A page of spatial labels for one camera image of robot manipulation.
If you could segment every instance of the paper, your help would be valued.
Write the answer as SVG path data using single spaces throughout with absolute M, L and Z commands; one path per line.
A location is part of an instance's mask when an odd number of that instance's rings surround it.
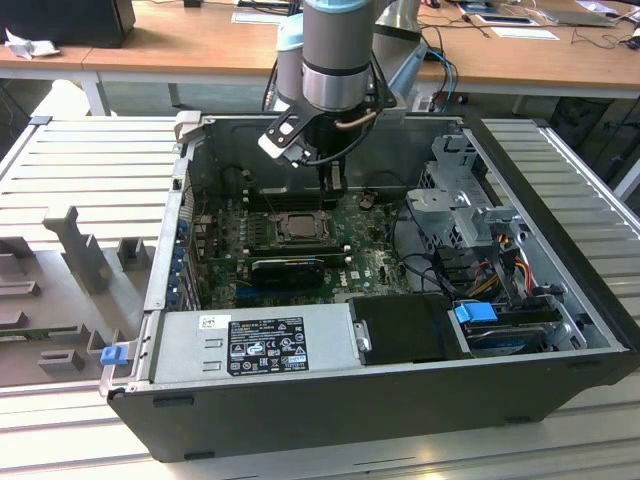
M 576 0 L 576 3 L 581 7 L 586 8 L 590 12 L 595 13 L 613 13 L 615 15 L 620 15 L 617 10 L 613 8 L 609 8 L 606 5 L 602 5 L 600 2 L 590 2 L 585 0 Z
M 273 15 L 270 13 L 248 13 L 235 12 L 231 16 L 231 23 L 260 23 L 267 25 L 280 25 L 285 18 L 284 15 Z
M 12 34 L 8 29 L 5 29 L 5 32 L 7 33 L 7 41 L 4 42 L 4 46 L 19 57 L 31 60 L 33 57 L 44 57 L 60 53 L 60 50 L 56 50 L 53 43 L 48 40 L 32 42 Z
M 534 40 L 560 40 L 549 30 L 537 28 L 491 27 L 496 35 L 502 38 L 529 38 Z

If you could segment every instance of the green circuit board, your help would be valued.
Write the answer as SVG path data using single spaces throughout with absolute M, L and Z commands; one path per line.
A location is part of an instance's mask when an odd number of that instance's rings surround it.
M 257 258 L 250 246 L 274 238 L 273 223 L 269 222 L 272 214 L 251 212 L 241 202 L 227 201 L 213 214 L 215 228 L 210 228 L 203 249 L 208 287 L 204 289 L 204 306 L 221 309 L 306 305 L 344 302 L 354 295 L 408 293 L 409 285 L 388 243 L 395 212 L 377 204 L 363 210 L 361 200 L 362 194 L 350 194 L 340 199 L 335 209 L 320 212 L 326 219 L 329 237 L 338 245 L 350 245 L 351 262 L 326 267 L 320 288 L 301 291 L 253 288 L 249 270 Z

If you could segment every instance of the floor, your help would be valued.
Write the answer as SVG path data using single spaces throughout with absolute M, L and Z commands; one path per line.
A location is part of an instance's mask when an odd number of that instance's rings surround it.
M 37 80 L 4 81 L 5 88 L 26 112 L 30 113 L 50 92 L 51 82 Z M 147 83 L 107 83 L 107 96 L 110 106 L 119 116 L 167 116 L 175 115 L 179 109 L 173 108 L 169 102 L 168 88 L 164 84 Z M 220 86 L 220 85 L 180 85 L 182 109 L 197 109 L 207 113 L 253 113 L 259 111 L 263 94 L 262 87 Z M 469 97 L 465 105 L 455 105 L 452 113 L 474 112 L 490 116 L 510 117 L 515 97 L 510 95 L 480 95 Z M 609 123 L 619 122 L 633 105 L 632 100 L 613 102 L 601 120 L 591 129 L 587 138 L 576 147 L 577 153 L 599 175 L 606 174 L 610 160 L 619 153 L 633 138 L 636 130 L 631 127 L 619 129 L 615 138 L 610 139 L 614 130 Z M 557 99 L 548 97 L 530 98 L 523 116 L 549 120 L 554 112 Z M 573 122 L 583 121 L 582 114 Z M 628 118 L 637 121 L 640 108 Z M 12 104 L 5 95 L 0 94 L 0 158 L 8 151 L 13 139 L 26 125 L 28 119 Z M 633 158 L 640 158 L 640 150 Z M 632 208 L 640 207 L 640 194 L 629 200 Z

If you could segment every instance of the blue tab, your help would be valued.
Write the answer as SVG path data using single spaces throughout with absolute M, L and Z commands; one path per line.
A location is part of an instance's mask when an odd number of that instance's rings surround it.
M 102 365 L 126 365 L 128 351 L 129 348 L 126 346 L 104 347 L 100 363 Z
M 463 303 L 454 309 L 458 322 L 460 323 L 481 323 L 481 322 L 497 322 L 493 306 L 486 302 L 468 302 Z

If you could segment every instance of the warning label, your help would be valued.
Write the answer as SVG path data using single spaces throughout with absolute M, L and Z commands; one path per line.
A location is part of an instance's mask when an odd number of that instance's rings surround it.
M 309 370 L 302 317 L 229 322 L 229 375 Z

